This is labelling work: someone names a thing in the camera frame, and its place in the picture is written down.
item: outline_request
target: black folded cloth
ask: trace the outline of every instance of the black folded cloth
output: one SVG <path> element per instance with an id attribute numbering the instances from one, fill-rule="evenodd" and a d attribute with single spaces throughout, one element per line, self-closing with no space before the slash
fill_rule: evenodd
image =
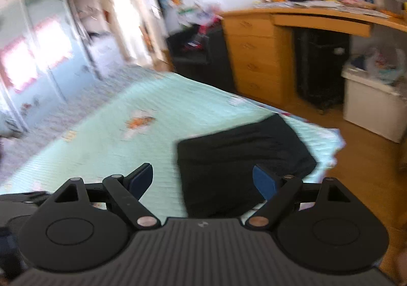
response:
<path id="1" fill-rule="evenodd" d="M 177 145 L 182 192 L 190 218 L 239 217 L 264 201 L 252 171 L 304 178 L 317 162 L 295 131 L 275 114 L 263 121 Z"/>

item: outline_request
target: black chair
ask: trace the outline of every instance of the black chair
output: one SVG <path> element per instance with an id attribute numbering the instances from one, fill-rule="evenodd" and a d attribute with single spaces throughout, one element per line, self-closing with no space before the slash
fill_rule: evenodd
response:
<path id="1" fill-rule="evenodd" d="M 197 82 L 235 93 L 222 26 L 208 30 L 203 41 L 203 50 L 185 52 L 185 43 L 190 41 L 198 30 L 199 26 L 194 25 L 167 38 L 168 50 L 176 72 Z"/>

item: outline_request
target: mattress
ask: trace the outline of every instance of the mattress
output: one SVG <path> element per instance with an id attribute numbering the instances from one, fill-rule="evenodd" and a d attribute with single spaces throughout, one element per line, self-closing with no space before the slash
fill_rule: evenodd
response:
<path id="1" fill-rule="evenodd" d="M 185 217 L 176 143 L 259 121 L 278 110 L 233 96 L 174 73 L 146 78 L 77 124 L 70 135 L 48 145 L 31 158 L 0 194 L 45 190 L 54 192 L 68 178 L 101 182 L 111 174 L 127 175 L 151 163 L 153 184 L 141 202 L 161 221 Z M 149 115 L 141 130 L 130 130 L 134 116 Z M 335 165 L 334 154 L 343 146 L 329 129 L 283 116 L 318 162 L 306 182 L 318 183 Z"/>

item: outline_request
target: black computer tower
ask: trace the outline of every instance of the black computer tower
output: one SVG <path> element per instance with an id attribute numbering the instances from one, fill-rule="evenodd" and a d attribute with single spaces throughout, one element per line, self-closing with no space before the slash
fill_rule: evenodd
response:
<path id="1" fill-rule="evenodd" d="M 294 29 L 297 92 L 324 111 L 342 104 L 342 67 L 350 55 L 350 35 L 319 29 Z"/>

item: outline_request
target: wooden desk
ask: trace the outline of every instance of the wooden desk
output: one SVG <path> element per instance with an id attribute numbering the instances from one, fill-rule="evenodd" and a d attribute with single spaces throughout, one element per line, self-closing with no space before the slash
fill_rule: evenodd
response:
<path id="1" fill-rule="evenodd" d="M 292 27 L 370 37 L 374 24 L 407 33 L 401 19 L 382 19 L 321 8 L 269 8 L 225 12 L 235 83 L 240 93 L 284 107 L 295 92 Z"/>

